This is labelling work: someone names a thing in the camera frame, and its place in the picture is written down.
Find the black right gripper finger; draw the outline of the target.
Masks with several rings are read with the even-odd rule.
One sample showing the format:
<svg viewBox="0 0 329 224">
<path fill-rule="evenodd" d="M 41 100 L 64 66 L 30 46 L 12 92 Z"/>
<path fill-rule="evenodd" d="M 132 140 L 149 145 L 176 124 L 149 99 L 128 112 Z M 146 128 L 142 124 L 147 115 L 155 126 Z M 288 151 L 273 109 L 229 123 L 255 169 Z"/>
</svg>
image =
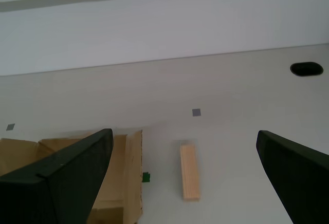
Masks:
<svg viewBox="0 0 329 224">
<path fill-rule="evenodd" d="M 113 145 L 106 128 L 1 176 L 1 223 L 86 223 Z"/>
<path fill-rule="evenodd" d="M 256 148 L 292 222 L 328 223 L 328 155 L 266 130 Z"/>
</svg>

